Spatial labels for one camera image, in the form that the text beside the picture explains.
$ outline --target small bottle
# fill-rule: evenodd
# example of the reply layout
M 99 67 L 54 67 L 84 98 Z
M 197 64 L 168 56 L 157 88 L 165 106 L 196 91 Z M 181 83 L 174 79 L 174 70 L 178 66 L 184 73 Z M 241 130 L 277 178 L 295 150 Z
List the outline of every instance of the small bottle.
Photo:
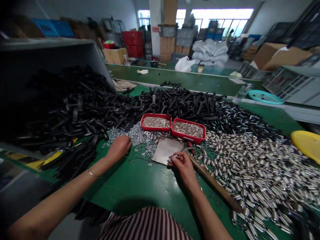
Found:
M 251 83 L 246 83 L 243 85 L 236 96 L 233 97 L 232 102 L 238 104 L 241 100 L 248 94 L 252 89 L 253 85 Z

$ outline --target hand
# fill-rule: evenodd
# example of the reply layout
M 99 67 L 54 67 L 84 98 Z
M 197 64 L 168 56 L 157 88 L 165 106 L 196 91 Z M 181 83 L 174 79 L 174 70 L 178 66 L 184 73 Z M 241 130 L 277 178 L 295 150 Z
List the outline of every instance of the hand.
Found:
M 131 140 L 129 136 L 119 136 L 113 141 L 107 155 L 104 158 L 106 158 L 108 161 L 116 163 L 128 152 L 130 146 Z
M 200 190 L 200 186 L 188 154 L 185 152 L 176 152 L 174 154 L 178 153 L 180 154 L 180 157 L 178 158 L 171 156 L 169 157 L 171 158 L 171 161 L 168 162 L 168 166 L 175 166 L 178 168 L 182 181 L 190 192 Z

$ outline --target window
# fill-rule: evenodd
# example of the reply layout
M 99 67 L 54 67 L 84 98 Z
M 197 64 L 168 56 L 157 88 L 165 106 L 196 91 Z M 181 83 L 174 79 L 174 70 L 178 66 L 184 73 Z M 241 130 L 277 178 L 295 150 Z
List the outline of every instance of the window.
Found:
M 186 17 L 186 10 L 178 9 L 177 16 L 176 16 L 176 23 L 178 24 L 178 28 L 182 28 L 185 17 Z
M 150 11 L 149 10 L 139 10 L 138 11 L 139 27 L 142 25 L 150 25 Z
M 218 28 L 224 28 L 223 36 L 226 37 L 231 29 L 232 36 L 239 37 L 251 17 L 253 9 L 194 9 L 196 24 L 200 28 L 207 28 L 211 20 L 218 21 Z

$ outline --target green table surface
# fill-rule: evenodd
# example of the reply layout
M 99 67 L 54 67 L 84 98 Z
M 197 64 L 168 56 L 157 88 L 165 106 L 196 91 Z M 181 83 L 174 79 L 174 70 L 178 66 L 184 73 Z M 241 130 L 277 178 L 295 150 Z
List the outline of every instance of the green table surface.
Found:
M 158 78 L 155 81 L 163 82 L 165 79 Z M 200 82 L 207 82 L 208 79 L 198 78 Z M 138 95 L 141 91 L 148 91 L 146 86 L 137 86 L 132 96 Z M 285 134 L 290 134 L 295 130 L 302 130 L 302 127 L 294 121 L 285 111 L 279 108 L 269 106 L 254 105 L 250 103 L 240 103 L 241 107 L 249 109 L 255 114 L 262 116 L 269 124 L 275 128 L 282 129 Z M 97 158 L 94 162 L 104 157 L 108 152 L 108 147 L 102 148 L 104 140 L 97 146 Z M 17 165 L 26 168 L 23 164 L 13 161 Z M 54 182 L 54 170 L 43 172 L 30 171 L 38 174 L 50 182 Z M 84 198 L 101 207 L 104 207 L 116 214 L 133 214 L 142 207 L 154 205 L 167 209 L 173 218 L 188 232 L 194 239 L 200 239 L 201 230 L 198 228 L 199 223 L 196 220 L 190 199 L 186 190 L 181 183 L 181 179 L 176 174 L 173 178 L 171 169 L 168 167 L 152 163 L 148 166 L 148 162 L 136 157 L 134 147 L 131 148 L 127 158 L 124 157 L 115 166 L 109 169 L 102 178 L 99 178 L 93 186 L 84 195 Z M 206 184 L 202 178 L 198 178 L 199 184 L 203 192 L 206 194 L 209 202 L 217 213 L 218 217 L 234 239 L 247 239 L 243 232 L 238 232 L 236 227 L 230 220 L 230 209 L 228 206 L 216 196 L 215 192 Z M 286 234 L 272 222 L 267 222 L 266 226 L 270 228 L 279 239 L 290 239 L 290 235 Z
M 146 65 L 143 65 L 143 67 L 151 68 L 151 61 L 145 60 Z M 166 64 L 167 66 L 158 65 L 157 67 L 152 67 L 155 69 L 164 69 L 164 70 L 174 70 L 176 63 L 174 62 L 161 62 Z M 140 67 L 137 63 L 133 64 L 133 66 Z M 191 72 L 197 73 L 198 72 L 198 64 L 193 64 L 191 66 Z M 204 66 L 203 74 L 210 74 L 210 75 L 220 75 L 220 76 L 229 76 L 230 73 L 237 71 L 236 69 L 229 69 L 229 68 L 218 68 L 218 67 L 212 67 L 212 66 Z
M 116 79 L 135 81 L 140 83 L 149 83 L 160 85 L 164 81 L 172 83 L 181 83 L 182 88 L 193 91 L 218 93 L 221 95 L 235 96 L 242 84 L 236 84 L 229 80 L 229 77 L 178 72 L 174 70 L 162 70 L 159 68 L 144 68 L 137 66 L 124 66 L 107 64 L 112 77 Z M 137 70 L 147 69 L 147 74 L 138 74 Z M 253 89 L 265 91 L 262 81 L 244 80 L 253 84 Z

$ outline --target red crate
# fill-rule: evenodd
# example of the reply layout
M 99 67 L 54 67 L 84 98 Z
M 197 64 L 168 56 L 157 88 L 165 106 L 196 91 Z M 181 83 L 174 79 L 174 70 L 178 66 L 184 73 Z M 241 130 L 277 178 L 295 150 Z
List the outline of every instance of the red crate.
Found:
M 124 31 L 122 35 L 127 46 L 143 46 L 141 31 Z
M 161 117 L 164 119 L 168 119 L 170 121 L 170 127 L 168 128 L 159 128 L 159 127 L 145 127 L 143 126 L 143 121 L 146 117 Z M 146 113 L 142 116 L 141 121 L 140 121 L 140 126 L 142 127 L 143 130 L 145 131 L 163 131 L 163 132 L 169 132 L 172 126 L 172 118 L 169 117 L 167 114 L 156 114 L 156 113 Z
M 195 125 L 198 125 L 198 126 L 202 127 L 203 128 L 203 137 L 202 138 L 197 138 L 197 137 L 189 136 L 187 134 L 183 134 L 183 133 L 179 133 L 179 132 L 174 131 L 173 130 L 173 126 L 174 126 L 175 122 L 190 123 L 190 124 L 195 124 Z M 203 140 L 206 139 L 206 127 L 204 125 L 202 125 L 202 124 L 199 124 L 199 123 L 190 122 L 190 121 L 187 121 L 187 120 L 184 120 L 184 119 L 176 118 L 172 123 L 171 135 L 174 136 L 174 137 L 179 137 L 179 138 L 182 138 L 182 139 L 186 139 L 186 140 L 192 141 L 192 142 L 194 142 L 196 144 L 200 144 Z
M 129 57 L 141 58 L 144 56 L 143 46 L 127 46 Z

